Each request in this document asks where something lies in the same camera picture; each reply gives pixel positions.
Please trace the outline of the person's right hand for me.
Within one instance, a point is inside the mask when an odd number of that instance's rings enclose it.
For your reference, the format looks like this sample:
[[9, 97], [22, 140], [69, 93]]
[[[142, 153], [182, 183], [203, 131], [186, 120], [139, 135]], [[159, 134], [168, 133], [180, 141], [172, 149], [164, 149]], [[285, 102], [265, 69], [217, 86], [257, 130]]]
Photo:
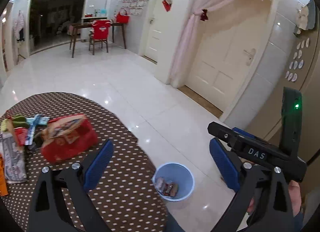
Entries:
[[289, 195], [292, 203], [293, 216], [296, 217], [302, 205], [299, 183], [291, 181], [288, 185]]

